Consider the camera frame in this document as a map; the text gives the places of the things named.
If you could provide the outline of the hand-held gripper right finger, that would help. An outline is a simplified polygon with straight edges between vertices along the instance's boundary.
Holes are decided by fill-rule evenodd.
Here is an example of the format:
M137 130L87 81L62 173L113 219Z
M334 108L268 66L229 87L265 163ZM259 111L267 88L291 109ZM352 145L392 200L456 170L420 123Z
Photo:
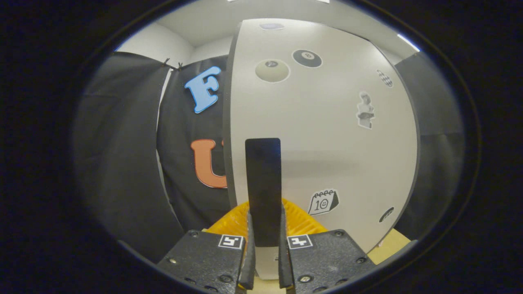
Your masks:
M285 199L280 225L279 283L288 294L340 294L376 269L345 230L325 229Z

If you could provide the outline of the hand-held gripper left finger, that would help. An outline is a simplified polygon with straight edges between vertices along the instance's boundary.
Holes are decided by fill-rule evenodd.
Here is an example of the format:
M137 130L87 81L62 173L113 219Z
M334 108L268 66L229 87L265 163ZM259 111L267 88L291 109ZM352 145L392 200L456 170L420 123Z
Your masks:
M200 293L243 294L252 289L256 259L249 209L245 202L206 231L188 231L157 266Z

